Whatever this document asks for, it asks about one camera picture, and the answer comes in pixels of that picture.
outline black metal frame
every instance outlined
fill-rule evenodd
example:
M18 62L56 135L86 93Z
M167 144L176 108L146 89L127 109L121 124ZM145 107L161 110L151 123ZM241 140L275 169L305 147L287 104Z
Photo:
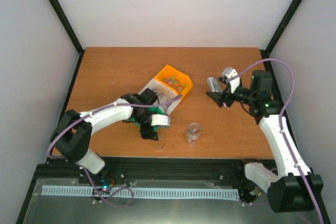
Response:
M82 48L77 36L72 29L69 20L62 10L58 0L49 0L50 4L55 10L59 20L66 30L70 40L76 48L79 57L76 64L75 71L72 76L71 83L62 107L61 115L65 113L68 105L72 89L75 84L77 73L83 59L85 50ZM267 48L260 50L263 59L269 58L272 50L279 41L282 33L289 24L295 11L299 7L302 0L293 0L283 19L281 20L277 30L271 38ZM284 104L276 76L270 62L264 62L264 67L272 74L273 86L272 94L274 98ZM287 118L288 128L293 136L291 125ZM212 182L221 186L232 186L237 189L251 189L255 185L247 180L244 176L244 162L238 159L175 159L175 158L104 158L107 166L113 167L116 174L117 182L123 183L127 180L136 179L165 179L165 180L202 180ZM275 167L274 160L258 160L267 168ZM27 196L23 203L21 212L17 219L17 224L23 223L25 214L38 178L79 178L81 177L81 170L76 165L69 164L60 160L47 160L45 164L38 165L34 176L32 178ZM324 223L330 223L328 213L325 209L322 198L318 199L320 209L323 214Z

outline orange container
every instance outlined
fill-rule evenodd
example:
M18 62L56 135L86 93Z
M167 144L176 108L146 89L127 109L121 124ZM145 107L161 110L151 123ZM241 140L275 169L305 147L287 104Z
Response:
M179 84L185 84L185 88L179 92L179 90L174 89L172 86L163 82L163 80L167 77L173 77L174 80L177 80ZM175 68L166 65L155 77L154 79L161 84L165 85L167 88L173 90L176 94L181 94L183 99L185 95L190 91L190 89L194 86L189 76L186 74L176 70Z

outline robotic arm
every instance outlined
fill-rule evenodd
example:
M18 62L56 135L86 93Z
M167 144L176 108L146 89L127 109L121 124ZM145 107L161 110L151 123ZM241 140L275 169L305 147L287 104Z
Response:
M261 163L245 165L245 176L257 184L267 193L270 207L274 212L308 211L314 206L297 169L300 165L316 198L320 197L323 181L320 175L312 174L309 167L300 156L287 128L286 118L281 118L283 129L279 124L281 105L271 99L272 76L263 70L253 71L250 88L244 88L237 71L226 68L218 80L226 84L222 91L219 83L213 77L208 78L211 92L207 95L221 108L231 107L237 101L249 106L248 113L254 117L256 123L265 134L273 152L278 176L266 169ZM286 133L289 145L293 151L297 164L294 162L290 150L286 145L282 132Z
M158 140L158 134L154 127L169 127L169 117L141 107L142 105L152 105L157 99L158 97L152 90L146 89L140 95L123 95L115 102L93 111L77 113L74 110L69 110L59 121L50 141L52 142L74 121L87 117L77 124L72 131L67 131L57 141L55 147L68 162L79 164L91 173L97 174L104 168L105 163L89 149L91 136L112 123L128 122L129 119L133 119L140 125L140 134L143 139Z

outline brown tabletop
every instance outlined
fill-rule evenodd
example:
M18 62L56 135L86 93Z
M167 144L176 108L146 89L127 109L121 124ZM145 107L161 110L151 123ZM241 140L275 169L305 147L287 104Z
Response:
M165 65L187 74L194 87L171 113L171 127L159 129L166 139L162 150L143 140L139 127L118 122L91 137L90 148L101 156L273 158L255 120L239 103L220 109L207 95L206 78L226 67L241 72L260 60L258 48L87 48L72 91L68 110L96 109L126 93L138 93ZM249 87L251 73L242 76ZM202 135L196 145L185 141L186 127L197 122Z

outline white wall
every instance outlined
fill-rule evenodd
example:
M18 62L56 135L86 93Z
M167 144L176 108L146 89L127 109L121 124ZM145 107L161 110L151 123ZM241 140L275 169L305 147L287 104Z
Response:
M336 4L303 0L271 57L291 66L296 86L288 114L302 156L324 180L322 196L336 223ZM273 64L286 98L286 70Z
M83 46L265 48L291 0L59 0Z
M77 53L47 0L0 0L1 223L15 223L43 163Z

